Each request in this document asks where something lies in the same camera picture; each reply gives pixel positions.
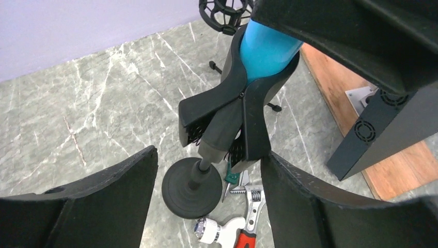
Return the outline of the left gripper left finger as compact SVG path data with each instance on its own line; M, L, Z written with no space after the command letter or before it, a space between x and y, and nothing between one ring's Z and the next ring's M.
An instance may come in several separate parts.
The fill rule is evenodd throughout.
M41 194L1 198L1 247L139 247L158 172L148 146Z

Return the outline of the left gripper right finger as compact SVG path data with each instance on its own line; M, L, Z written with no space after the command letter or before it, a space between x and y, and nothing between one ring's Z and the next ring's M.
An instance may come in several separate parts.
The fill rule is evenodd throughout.
M437 247L437 197L387 202L331 185L274 152L261 178L275 247Z

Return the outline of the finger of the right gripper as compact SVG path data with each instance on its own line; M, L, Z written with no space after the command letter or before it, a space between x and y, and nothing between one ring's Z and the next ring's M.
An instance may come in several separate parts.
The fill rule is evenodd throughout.
M437 87L437 1L256 1L251 19L392 93Z

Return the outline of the blue mic round-base stand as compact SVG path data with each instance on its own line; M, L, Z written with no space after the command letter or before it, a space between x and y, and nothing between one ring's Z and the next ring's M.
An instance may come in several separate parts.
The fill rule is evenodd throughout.
M184 219L208 215L219 203L223 186L216 163L228 160L241 172L271 151L264 107L296 70L300 55L281 72L249 83L240 56L245 30L241 27L232 39L220 83L178 106L181 145L195 143L199 156L167 170L162 195L168 209Z

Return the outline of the blue microphone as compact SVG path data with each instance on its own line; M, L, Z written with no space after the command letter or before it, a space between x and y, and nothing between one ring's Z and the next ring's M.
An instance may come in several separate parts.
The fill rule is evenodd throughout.
M240 44L247 84L283 71L302 45L294 37L250 20Z

